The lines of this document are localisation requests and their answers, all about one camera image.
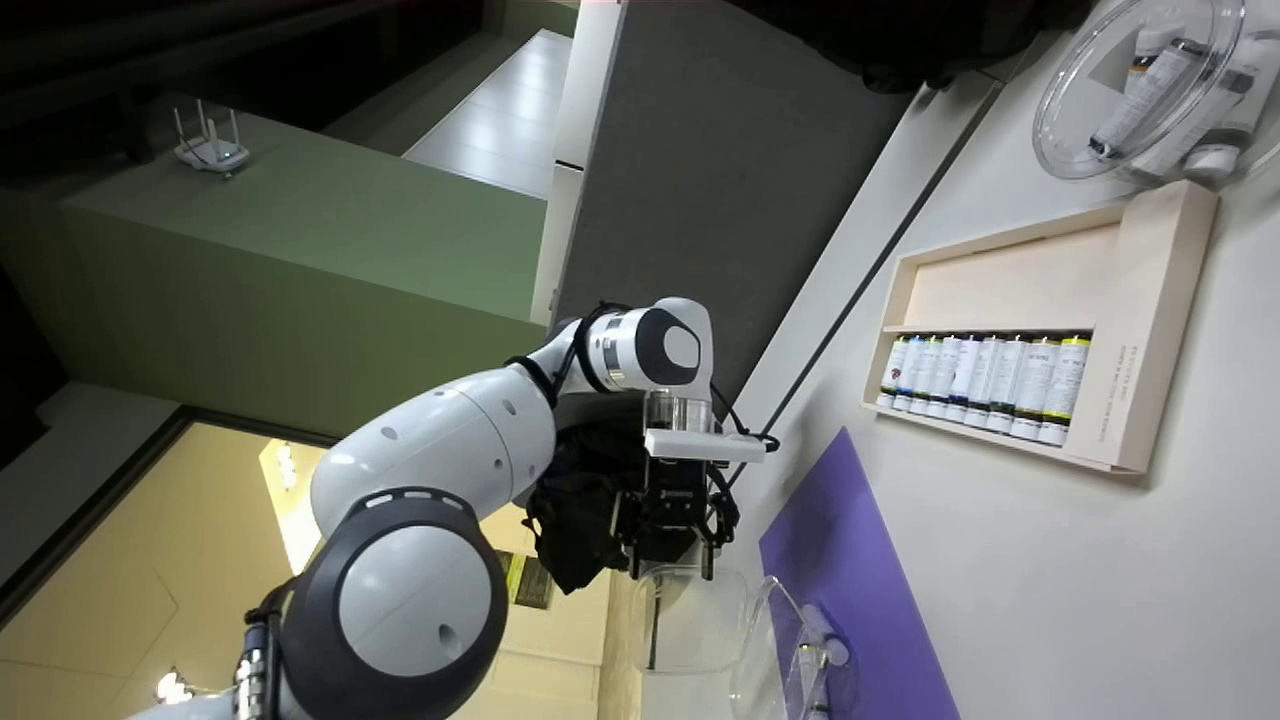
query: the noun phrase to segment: dark wall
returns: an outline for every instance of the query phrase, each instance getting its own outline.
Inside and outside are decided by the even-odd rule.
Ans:
[[[106,24],[124,18],[148,18],[148,14],[173,14],[181,4],[173,0],[0,0],[0,35],[22,41],[32,32],[63,32],[63,29],[85,29],[85,24]]]
[[[0,468],[42,431],[35,405],[63,382],[63,367],[0,271]]]
[[[1090,0],[733,0],[795,32],[876,90],[946,86],[1075,29]]]
[[[75,18],[80,4],[57,0],[41,32],[0,32],[0,175],[142,159],[148,107],[169,98],[323,127],[484,29],[479,0],[113,0]]]
[[[899,118],[725,0],[633,0],[559,316],[697,297],[737,393]]]

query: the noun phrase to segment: cable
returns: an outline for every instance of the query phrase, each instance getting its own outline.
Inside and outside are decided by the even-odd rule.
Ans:
[[[572,330],[572,355],[574,355],[574,367],[584,372],[584,382],[591,385],[591,393],[598,393],[598,397],[607,397],[607,389],[603,389],[603,382],[597,378],[597,367],[591,367],[591,324],[598,321],[598,316],[607,316],[613,307],[607,303],[598,303],[597,312],[589,312],[584,321],[574,321],[574,330]]]
[[[506,355],[506,363],[519,363],[526,372],[526,382],[543,393],[549,410],[557,410],[559,385],[553,382],[534,361],[526,355]]]
[[[909,216],[892,229],[888,244],[881,248],[881,258],[870,259],[870,267],[864,271],[864,282],[851,287],[851,297],[845,299],[838,316],[831,321],[831,330],[825,332],[825,340],[812,347],[812,355],[805,361],[800,378],[786,385],[782,401],[771,410],[765,431],[776,429],[776,421],[793,410],[800,385],[807,382],[807,372],[817,367],[817,361],[831,347],[831,340],[838,338],[845,321],[851,316],[851,307],[864,299],[864,294],[870,287],[870,282],[881,277],[881,267],[888,263],[888,258],[896,251],[896,244],[909,237],[909,229],[917,225],[917,216],[924,212],[924,203],[933,199],[933,192],[941,190],[941,179],[951,171],[954,157],[967,147],[973,134],[982,125],[982,118],[993,111],[993,104],[998,100],[1002,86],[973,111],[973,121],[963,125],[963,134],[954,135],[954,145],[946,147],[946,157],[941,159],[941,169],[928,175],[928,186],[920,190],[920,198],[913,199]]]
[[[713,528],[704,528],[704,531],[708,531],[713,549],[718,549],[718,543],[733,543],[740,508],[737,508],[737,499],[733,499],[733,491],[729,491],[729,485],[725,485],[716,465],[708,468],[708,479],[716,485],[716,497],[708,499],[713,503],[708,516],[716,516],[716,531]]]
[[[766,431],[753,431],[753,429],[737,415],[733,401],[729,401],[716,385],[713,385],[713,397],[716,397],[716,405],[725,410],[725,415],[718,415],[716,431],[725,431],[725,421],[733,421],[733,429],[737,429],[740,438],[765,441],[765,450],[766,450],[766,454],[776,454],[776,450],[780,450],[780,441],[776,441],[776,438],[766,438]]]

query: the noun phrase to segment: olive green panel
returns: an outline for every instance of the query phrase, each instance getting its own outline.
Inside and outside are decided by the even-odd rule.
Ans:
[[[519,321],[66,203],[0,199],[0,259],[73,378],[307,431],[348,431],[543,340]]]
[[[572,29],[574,29],[574,8],[557,4],[557,0],[513,0],[506,14],[513,14],[513,18],[506,18],[506,29],[513,29],[513,32],[539,32],[539,29],[549,29],[549,32],[572,35]]]
[[[543,203],[274,121],[238,118],[254,153],[221,179],[173,157],[66,198],[150,225],[406,297],[526,321]]]

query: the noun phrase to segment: white wall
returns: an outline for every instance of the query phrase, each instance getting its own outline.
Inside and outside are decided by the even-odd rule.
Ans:
[[[572,237],[557,316],[697,297],[737,393],[896,118],[899,100],[742,8],[627,0],[598,134],[581,121],[559,145],[589,147],[589,171],[574,216],[549,212]]]
[[[0,583],[175,412],[169,401],[63,385],[48,431],[0,468]]]
[[[1128,198],[1128,179],[1065,186],[1033,157],[1047,64],[1011,81],[899,251]],[[892,233],[884,212],[917,190],[913,157],[946,135],[954,107],[917,104],[831,237],[780,338],[740,397],[758,426],[837,321]],[[782,454],[742,473],[749,528],[733,554],[758,572],[755,540],[837,431],[851,431],[917,605],[963,715],[979,720],[1202,720],[1276,715],[1280,704],[1280,203],[1248,179],[1225,192],[1217,248],[1184,340],[1148,485],[1025,459],[998,450],[870,421],[859,389],[881,330],[884,271],[780,415]],[[713,593],[663,616],[663,655],[729,645]]]
[[[559,282],[566,263],[572,225],[584,199],[584,175],[598,135],[603,92],[613,81],[614,35],[627,0],[584,0],[565,67],[559,121],[557,121],[557,169],[543,216],[543,241],[534,251],[534,282],[526,299],[533,324],[557,321]]]

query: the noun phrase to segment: wooden frame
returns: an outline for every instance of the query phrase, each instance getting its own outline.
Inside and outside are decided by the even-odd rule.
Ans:
[[[892,410],[876,412],[1106,476],[1143,476],[1210,220],[1217,198],[1207,190],[1162,186],[1128,203],[904,258],[864,401],[876,410],[899,332],[1090,332],[1065,450]]]

